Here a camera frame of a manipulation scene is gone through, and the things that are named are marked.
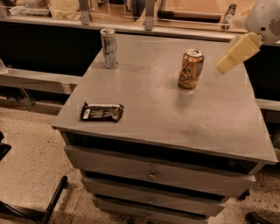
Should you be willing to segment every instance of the soda can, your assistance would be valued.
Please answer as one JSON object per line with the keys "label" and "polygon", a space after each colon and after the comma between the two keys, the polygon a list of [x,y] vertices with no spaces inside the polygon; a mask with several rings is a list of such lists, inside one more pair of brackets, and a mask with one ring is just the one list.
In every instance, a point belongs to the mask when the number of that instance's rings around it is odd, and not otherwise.
{"label": "soda can", "polygon": [[204,55],[200,49],[188,49],[185,51],[182,70],[178,78],[178,84],[182,88],[196,87],[202,71],[203,61]]}
{"label": "soda can", "polygon": [[115,30],[110,28],[104,28],[100,30],[100,34],[105,67],[115,68],[119,64],[117,57]]}

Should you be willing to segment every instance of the drawer front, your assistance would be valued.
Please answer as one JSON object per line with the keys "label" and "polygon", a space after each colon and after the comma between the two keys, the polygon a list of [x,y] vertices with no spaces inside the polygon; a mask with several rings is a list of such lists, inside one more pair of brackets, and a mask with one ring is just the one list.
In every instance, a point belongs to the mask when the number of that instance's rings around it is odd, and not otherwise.
{"label": "drawer front", "polygon": [[92,194],[104,195],[142,204],[167,207],[185,212],[216,216],[225,204],[210,199],[200,199],[175,192],[163,192],[136,185],[120,184],[97,178],[81,179],[85,188]]}
{"label": "drawer front", "polygon": [[129,179],[139,179],[194,191],[239,197],[255,182],[254,176],[224,171],[224,175],[209,172],[205,167],[172,164],[155,158],[135,157],[113,151],[103,151],[67,145],[73,167]]}
{"label": "drawer front", "polygon": [[120,214],[129,214],[150,221],[163,221],[172,224],[206,224],[208,220],[199,216],[187,213],[176,213],[167,210],[139,206],[133,203],[119,202],[114,199],[104,199],[93,197],[94,205],[102,210],[118,212]]}

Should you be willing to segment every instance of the speckled floor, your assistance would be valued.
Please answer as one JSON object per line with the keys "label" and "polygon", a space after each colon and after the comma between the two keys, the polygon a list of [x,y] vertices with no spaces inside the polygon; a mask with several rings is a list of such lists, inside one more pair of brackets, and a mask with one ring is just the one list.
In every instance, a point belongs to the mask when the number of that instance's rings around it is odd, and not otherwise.
{"label": "speckled floor", "polygon": [[[90,193],[80,181],[81,174],[69,163],[64,141],[51,125],[60,107],[37,104],[26,112],[25,102],[0,99],[0,130],[4,143],[12,146],[0,162],[0,200],[21,207],[45,210],[63,175],[69,186],[60,196],[50,224],[125,224],[128,217],[95,208]],[[231,199],[211,224],[242,224],[244,216],[256,211],[275,224],[280,223],[280,170],[266,167],[244,201]],[[0,224],[32,221],[0,214]],[[135,219],[136,224],[145,220]]]}

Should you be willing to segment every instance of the cabinet top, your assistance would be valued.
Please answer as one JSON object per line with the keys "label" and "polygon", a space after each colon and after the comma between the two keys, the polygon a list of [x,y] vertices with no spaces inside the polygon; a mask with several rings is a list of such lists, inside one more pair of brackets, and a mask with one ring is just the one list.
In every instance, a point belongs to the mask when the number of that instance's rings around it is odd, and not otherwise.
{"label": "cabinet top", "polygon": [[[117,35],[119,66],[107,69],[102,51],[56,117],[53,127],[85,135],[163,145],[230,158],[277,161],[243,64],[215,68],[229,43]],[[195,89],[178,86],[186,49],[201,49]],[[118,123],[82,122],[87,103],[122,104]]]}

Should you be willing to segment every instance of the gold can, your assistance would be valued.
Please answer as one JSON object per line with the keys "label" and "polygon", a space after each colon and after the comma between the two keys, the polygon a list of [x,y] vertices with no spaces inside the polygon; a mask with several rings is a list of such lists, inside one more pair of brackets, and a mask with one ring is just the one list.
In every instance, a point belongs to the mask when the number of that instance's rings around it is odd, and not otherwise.
{"label": "gold can", "polygon": [[195,88],[203,68],[204,55],[200,49],[185,51],[178,84],[182,88]]}

